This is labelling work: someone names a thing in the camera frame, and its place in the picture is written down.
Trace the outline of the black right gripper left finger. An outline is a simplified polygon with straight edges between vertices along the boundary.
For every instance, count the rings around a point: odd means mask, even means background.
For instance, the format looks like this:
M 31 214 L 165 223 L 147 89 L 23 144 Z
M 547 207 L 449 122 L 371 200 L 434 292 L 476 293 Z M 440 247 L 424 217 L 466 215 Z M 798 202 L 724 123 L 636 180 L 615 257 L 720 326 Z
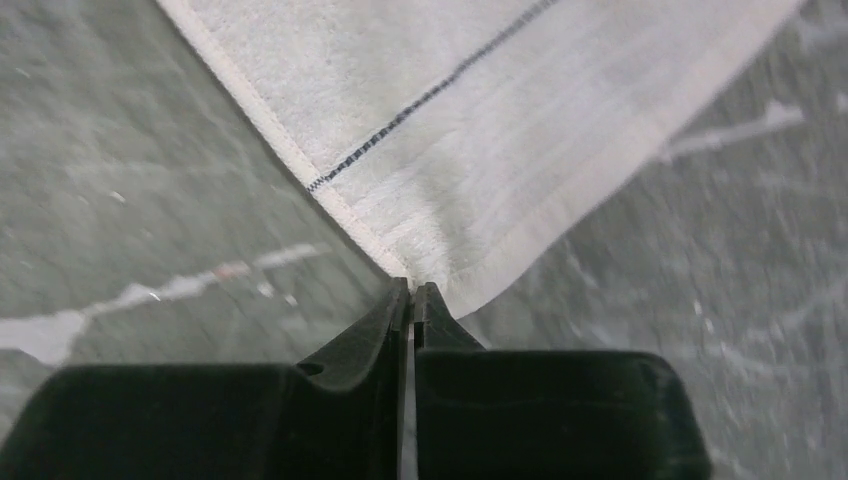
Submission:
M 81 365 L 1 448 L 5 479 L 395 479 L 405 280 L 295 364 Z

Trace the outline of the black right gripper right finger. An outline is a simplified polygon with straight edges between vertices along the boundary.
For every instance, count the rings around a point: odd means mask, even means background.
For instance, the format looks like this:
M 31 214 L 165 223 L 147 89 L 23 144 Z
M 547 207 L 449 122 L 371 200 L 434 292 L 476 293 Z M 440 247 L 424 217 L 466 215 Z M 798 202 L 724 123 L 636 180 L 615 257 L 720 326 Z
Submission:
M 422 479 L 709 479 L 684 384 L 640 351 L 488 350 L 436 285 L 414 297 Z

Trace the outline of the white towel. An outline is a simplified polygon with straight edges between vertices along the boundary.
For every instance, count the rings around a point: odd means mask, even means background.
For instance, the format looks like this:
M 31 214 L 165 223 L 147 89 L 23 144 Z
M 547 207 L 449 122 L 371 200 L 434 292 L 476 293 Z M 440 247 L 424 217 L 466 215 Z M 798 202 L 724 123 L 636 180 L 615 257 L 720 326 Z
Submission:
M 618 190 L 796 1 L 165 1 L 386 273 L 480 309 Z

